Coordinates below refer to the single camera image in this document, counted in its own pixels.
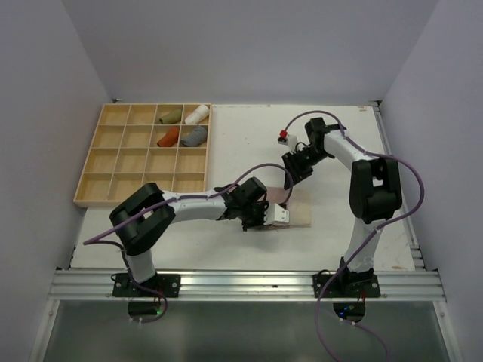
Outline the pink underwear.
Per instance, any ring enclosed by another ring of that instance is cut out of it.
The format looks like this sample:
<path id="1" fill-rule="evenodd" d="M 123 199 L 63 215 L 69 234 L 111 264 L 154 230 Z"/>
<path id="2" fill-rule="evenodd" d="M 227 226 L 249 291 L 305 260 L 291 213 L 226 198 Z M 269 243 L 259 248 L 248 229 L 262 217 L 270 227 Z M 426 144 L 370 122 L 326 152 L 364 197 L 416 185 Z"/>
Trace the pink underwear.
<path id="1" fill-rule="evenodd" d="M 259 198 L 260 201 L 269 201 L 280 204 L 287 197 L 288 190 L 279 187 L 268 187 L 266 195 Z M 309 228 L 312 225 L 312 205 L 310 193 L 304 190 L 294 190 L 286 203 L 288 221 L 285 223 L 275 222 L 267 225 L 266 229 L 286 228 Z"/>

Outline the orange and cream underwear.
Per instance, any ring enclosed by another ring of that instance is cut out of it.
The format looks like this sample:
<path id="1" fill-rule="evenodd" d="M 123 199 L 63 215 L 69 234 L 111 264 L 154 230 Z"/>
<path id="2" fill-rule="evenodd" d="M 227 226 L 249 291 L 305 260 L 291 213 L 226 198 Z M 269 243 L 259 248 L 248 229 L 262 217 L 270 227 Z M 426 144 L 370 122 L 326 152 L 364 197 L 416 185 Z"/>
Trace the orange and cream underwear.
<path id="1" fill-rule="evenodd" d="M 178 142 L 180 129 L 178 127 L 171 127 L 166 134 L 157 141 L 158 147 L 172 147 Z"/>

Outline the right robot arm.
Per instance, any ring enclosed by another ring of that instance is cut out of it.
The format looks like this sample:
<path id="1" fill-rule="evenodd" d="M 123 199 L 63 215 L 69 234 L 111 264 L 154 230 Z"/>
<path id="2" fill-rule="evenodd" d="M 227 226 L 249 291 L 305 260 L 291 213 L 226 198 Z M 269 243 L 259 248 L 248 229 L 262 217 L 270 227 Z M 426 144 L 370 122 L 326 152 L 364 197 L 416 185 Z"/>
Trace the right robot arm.
<path id="1" fill-rule="evenodd" d="M 380 237 L 376 227 L 390 220 L 401 208 L 401 183 L 396 161 L 360 149 L 351 141 L 346 128 L 312 118 L 305 124 L 308 143 L 297 148 L 297 138 L 285 128 L 278 142 L 289 151 L 281 157 L 289 174 L 284 189 L 289 189 L 313 173 L 313 167 L 326 158 L 337 159 L 350 171 L 349 206 L 355 217 L 351 240 L 340 261 L 342 272 L 336 286 L 345 296 L 355 295 L 363 280 L 374 272 L 374 255 Z"/>

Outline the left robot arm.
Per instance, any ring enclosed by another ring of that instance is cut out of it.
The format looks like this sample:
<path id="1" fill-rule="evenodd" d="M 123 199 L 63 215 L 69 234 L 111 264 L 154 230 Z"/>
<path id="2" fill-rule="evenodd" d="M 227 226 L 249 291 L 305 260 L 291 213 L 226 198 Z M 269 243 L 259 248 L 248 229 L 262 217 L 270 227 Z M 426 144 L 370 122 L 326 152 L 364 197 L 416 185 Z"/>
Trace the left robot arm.
<path id="1" fill-rule="evenodd" d="M 207 192 L 178 194 L 147 183 L 109 215 L 115 233 L 125 250 L 131 271 L 130 286 L 140 296 L 155 291 L 157 278 L 151 248 L 168 226 L 177 222 L 207 219 L 213 221 L 240 219 L 247 230 L 262 226 L 269 202 L 263 197 L 267 189 L 256 177 L 224 193 L 222 187 Z"/>

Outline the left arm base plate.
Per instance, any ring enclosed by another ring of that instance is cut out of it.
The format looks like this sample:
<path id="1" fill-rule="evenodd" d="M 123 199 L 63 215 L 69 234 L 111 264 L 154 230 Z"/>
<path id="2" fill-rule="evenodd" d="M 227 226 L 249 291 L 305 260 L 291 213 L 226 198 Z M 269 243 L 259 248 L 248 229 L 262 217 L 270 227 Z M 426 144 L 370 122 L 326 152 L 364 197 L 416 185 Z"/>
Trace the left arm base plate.
<path id="1" fill-rule="evenodd" d="M 180 293 L 181 276 L 179 274 L 156 274 L 148 281 L 137 287 L 128 273 L 116 273 L 111 275 L 114 283 L 112 295 L 114 297 L 143 298 L 154 297 L 162 293 L 166 298 L 177 298 Z"/>

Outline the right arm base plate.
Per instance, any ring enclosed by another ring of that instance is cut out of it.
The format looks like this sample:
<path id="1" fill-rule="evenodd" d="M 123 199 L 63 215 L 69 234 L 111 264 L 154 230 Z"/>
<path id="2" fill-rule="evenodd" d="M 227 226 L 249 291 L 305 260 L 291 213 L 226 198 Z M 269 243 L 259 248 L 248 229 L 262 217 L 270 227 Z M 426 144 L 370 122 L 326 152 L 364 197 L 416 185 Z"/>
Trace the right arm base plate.
<path id="1" fill-rule="evenodd" d="M 323 298 L 379 298 L 381 297 L 380 286 L 373 270 L 357 273 L 344 272 L 337 276 L 331 283 L 330 273 L 316 273 L 312 275 L 312 288 L 314 297 L 318 298 L 321 291 Z"/>

